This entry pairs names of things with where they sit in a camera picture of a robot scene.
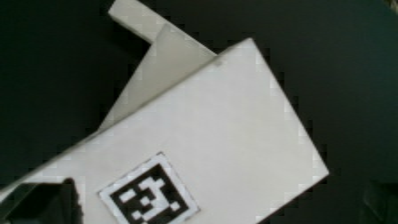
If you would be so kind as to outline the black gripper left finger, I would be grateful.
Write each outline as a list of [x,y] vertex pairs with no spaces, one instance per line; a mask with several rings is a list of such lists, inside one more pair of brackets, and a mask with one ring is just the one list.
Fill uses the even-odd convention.
[[0,224],[79,224],[74,180],[22,183],[0,202]]

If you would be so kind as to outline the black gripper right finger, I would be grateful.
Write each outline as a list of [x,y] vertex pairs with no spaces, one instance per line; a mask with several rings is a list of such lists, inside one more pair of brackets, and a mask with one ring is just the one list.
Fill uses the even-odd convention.
[[369,181],[362,195],[360,224],[398,224],[398,183]]

